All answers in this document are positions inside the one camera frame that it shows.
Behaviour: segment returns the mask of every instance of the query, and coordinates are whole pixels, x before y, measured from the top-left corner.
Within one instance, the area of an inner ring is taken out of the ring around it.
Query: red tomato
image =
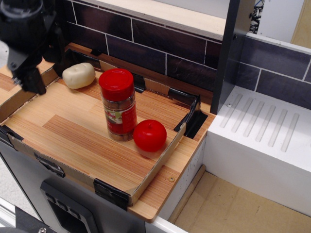
[[[155,152],[161,149],[166,141],[165,127],[156,120],[144,120],[133,133],[136,145],[144,151]]]

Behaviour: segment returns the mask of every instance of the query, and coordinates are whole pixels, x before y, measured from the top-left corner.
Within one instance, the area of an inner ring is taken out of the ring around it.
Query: dark brick tile wall
[[[62,2],[72,42],[214,90],[221,42],[81,0]]]
[[[311,109],[311,55],[247,37],[236,85]]]

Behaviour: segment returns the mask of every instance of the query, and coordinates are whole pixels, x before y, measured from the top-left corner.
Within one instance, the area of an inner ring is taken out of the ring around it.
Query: cardboard floor
[[[189,233],[311,233],[311,218],[205,172],[176,226]]]

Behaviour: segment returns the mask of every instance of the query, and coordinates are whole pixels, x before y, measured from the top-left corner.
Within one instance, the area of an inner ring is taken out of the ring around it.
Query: wood grain surface
[[[51,67],[43,61],[42,67]],[[14,87],[6,69],[0,70],[0,96],[5,99]],[[167,130],[167,141],[159,151],[141,152],[133,140],[110,139],[100,98],[96,71],[95,81],[88,87],[71,90],[62,79],[51,84],[47,93],[37,96],[20,108],[3,124],[21,135],[23,143],[40,153],[100,179],[122,191],[131,193],[156,163],[160,154],[176,136],[174,127],[189,112],[189,107],[151,91],[136,93],[138,122],[155,119]],[[208,114],[209,106],[203,104]],[[134,206],[128,211],[152,222],[168,198],[174,185],[196,152],[214,115],[207,118],[194,139],[182,137],[168,162],[157,173]]]

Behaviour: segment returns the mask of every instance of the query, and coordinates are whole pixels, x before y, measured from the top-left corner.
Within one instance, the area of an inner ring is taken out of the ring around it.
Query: spice jar
[[[99,77],[109,136],[117,141],[133,138],[137,125],[134,78],[126,69],[110,69]]]

